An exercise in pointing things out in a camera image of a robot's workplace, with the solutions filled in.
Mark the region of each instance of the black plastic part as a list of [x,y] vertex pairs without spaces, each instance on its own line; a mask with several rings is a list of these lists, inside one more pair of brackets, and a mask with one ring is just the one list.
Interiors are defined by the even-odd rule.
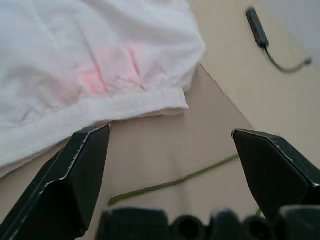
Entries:
[[88,230],[100,193],[110,125],[74,133],[0,226],[1,240],[73,240]]
[[264,216],[281,207],[320,203],[320,171],[285,139],[264,132],[232,133],[251,193]]
[[102,214],[98,240],[170,240],[168,218],[162,210],[121,208]]
[[96,240],[318,240],[319,223],[319,206],[286,206],[277,221],[251,216],[243,223],[221,209],[212,213],[208,226],[190,215],[169,226],[162,210],[119,208],[102,214]]
[[245,14],[249,21],[256,44],[262,49],[268,47],[269,41],[259,20],[256,10],[251,7],[245,12]]
[[318,240],[319,225],[319,206],[296,205],[281,208],[274,229],[279,240]]
[[206,237],[206,229],[202,222],[194,216],[181,216],[171,227],[172,235],[179,240],[202,240]]

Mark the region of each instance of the white cloth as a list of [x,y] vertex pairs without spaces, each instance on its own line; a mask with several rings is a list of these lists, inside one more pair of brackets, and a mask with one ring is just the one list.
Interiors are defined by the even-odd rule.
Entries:
[[188,109],[205,47],[183,0],[1,0],[0,22],[0,168],[100,121]]

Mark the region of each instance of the pink stain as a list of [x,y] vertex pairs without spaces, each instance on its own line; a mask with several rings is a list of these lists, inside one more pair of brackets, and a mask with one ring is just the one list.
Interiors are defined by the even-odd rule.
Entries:
[[101,96],[114,89],[144,89],[138,59],[144,58],[145,52],[143,45],[133,42],[101,49],[95,56],[94,67],[83,65],[78,71],[79,81],[88,91]]

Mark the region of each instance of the fabric hem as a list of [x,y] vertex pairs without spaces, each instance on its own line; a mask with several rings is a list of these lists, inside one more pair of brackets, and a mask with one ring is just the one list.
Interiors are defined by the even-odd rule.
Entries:
[[74,132],[98,122],[131,119],[146,114],[149,116],[149,113],[179,114],[187,109],[189,106],[184,91],[179,87],[121,94],[110,98],[82,99],[75,105],[31,124],[2,133],[0,168],[47,149]]

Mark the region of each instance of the beige floor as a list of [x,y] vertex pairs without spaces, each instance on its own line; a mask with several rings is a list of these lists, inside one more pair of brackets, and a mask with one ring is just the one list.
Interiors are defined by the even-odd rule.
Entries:
[[[201,66],[187,101],[190,110],[182,115],[112,124],[101,192],[83,239],[94,239],[101,212],[111,197],[173,181],[236,152],[232,129],[250,126]],[[53,154],[54,150],[0,179],[0,222]],[[193,214],[204,222],[216,208],[231,208],[242,218],[257,210],[239,161],[182,186],[115,205],[121,206],[162,208],[171,221],[181,214]]]
[[246,9],[255,7],[269,52],[282,66],[301,63],[307,57],[302,46],[259,0],[190,3],[207,46],[201,62],[206,71],[253,128],[282,136],[320,168],[320,69],[313,64],[294,74],[278,71],[258,48]]

